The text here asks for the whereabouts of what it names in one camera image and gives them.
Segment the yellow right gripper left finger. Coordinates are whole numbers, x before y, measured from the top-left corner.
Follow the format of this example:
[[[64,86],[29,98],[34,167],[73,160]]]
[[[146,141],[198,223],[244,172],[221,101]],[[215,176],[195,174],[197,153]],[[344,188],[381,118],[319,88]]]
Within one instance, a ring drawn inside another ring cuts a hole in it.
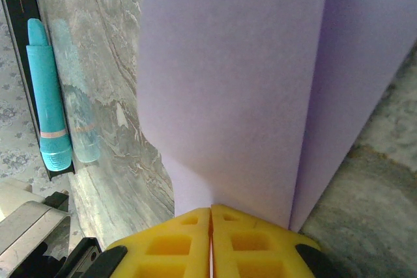
[[[112,277],[210,277],[209,208],[198,208],[113,242],[127,254]]]

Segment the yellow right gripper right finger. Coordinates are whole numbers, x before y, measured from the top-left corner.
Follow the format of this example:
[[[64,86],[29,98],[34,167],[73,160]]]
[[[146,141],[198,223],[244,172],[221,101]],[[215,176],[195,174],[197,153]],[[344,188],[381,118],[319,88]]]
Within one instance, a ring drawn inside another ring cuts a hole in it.
[[[221,204],[211,214],[214,277],[313,277],[296,250],[320,249],[312,239]]]

